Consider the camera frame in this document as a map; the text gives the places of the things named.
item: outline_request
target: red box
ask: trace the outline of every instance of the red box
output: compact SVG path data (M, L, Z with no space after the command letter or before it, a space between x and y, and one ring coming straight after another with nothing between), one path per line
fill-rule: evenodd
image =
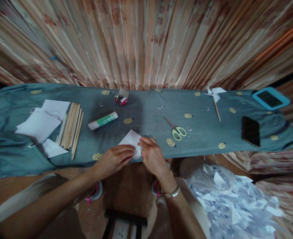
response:
M117 96L122 96L123 98L119 101L116 99ZM125 89L120 87L119 93L114 96L114 99L119 104L125 105L128 102L128 97L129 97L129 92L127 92Z

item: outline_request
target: black smartphone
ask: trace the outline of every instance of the black smartphone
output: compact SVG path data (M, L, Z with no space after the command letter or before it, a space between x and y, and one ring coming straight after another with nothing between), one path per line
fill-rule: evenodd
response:
M242 139L256 147L260 147L259 123L246 116L242 121Z

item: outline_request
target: green glue stick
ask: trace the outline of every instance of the green glue stick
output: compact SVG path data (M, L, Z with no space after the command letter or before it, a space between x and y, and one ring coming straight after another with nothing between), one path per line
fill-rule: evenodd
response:
M115 120L116 118L118 118L117 113L112 112L111 114L109 114L105 117L102 117L94 122L89 123L88 126L91 130L94 130L96 128L99 128L100 126L103 126L103 125L109 123L110 121Z

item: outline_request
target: hand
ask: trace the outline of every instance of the hand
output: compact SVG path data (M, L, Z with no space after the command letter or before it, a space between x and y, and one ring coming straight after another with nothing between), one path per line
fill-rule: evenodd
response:
M170 171L166 164L161 148L154 138L142 137L138 143L142 147L142 160L147 169L158 179Z
M105 179L122 169L132 158L135 147L123 144L108 149L103 157L92 167L99 179Z

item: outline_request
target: silver bracelet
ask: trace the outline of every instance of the silver bracelet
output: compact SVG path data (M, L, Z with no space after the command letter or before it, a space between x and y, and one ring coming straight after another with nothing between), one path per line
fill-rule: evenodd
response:
M174 198L174 197L178 196L178 194L180 193L180 191L181 191L180 186L177 186L177 189L175 189L171 194L169 194L169 193L163 193L163 191L161 189L161 193L162 193L162 196L164 198L171 198L171 197Z

